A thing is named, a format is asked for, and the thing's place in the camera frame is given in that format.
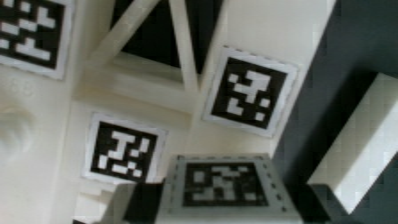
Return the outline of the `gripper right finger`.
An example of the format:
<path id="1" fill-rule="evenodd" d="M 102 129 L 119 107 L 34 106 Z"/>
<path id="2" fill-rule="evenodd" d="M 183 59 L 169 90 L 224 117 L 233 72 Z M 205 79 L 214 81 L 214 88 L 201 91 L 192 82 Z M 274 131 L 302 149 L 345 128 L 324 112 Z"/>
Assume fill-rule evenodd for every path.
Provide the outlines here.
<path id="1" fill-rule="evenodd" d="M 304 224 L 338 224 L 345 211 L 329 186 L 295 184 L 288 193 Z"/>

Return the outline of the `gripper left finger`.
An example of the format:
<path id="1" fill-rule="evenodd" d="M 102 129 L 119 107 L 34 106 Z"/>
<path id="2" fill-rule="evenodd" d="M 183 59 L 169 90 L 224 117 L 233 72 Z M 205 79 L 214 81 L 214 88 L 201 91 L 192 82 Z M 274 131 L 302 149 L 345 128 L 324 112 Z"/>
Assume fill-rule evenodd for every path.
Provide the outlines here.
<path id="1" fill-rule="evenodd" d="M 111 224 L 155 224 L 162 190 L 162 183 L 118 186 L 111 205 Z"/>

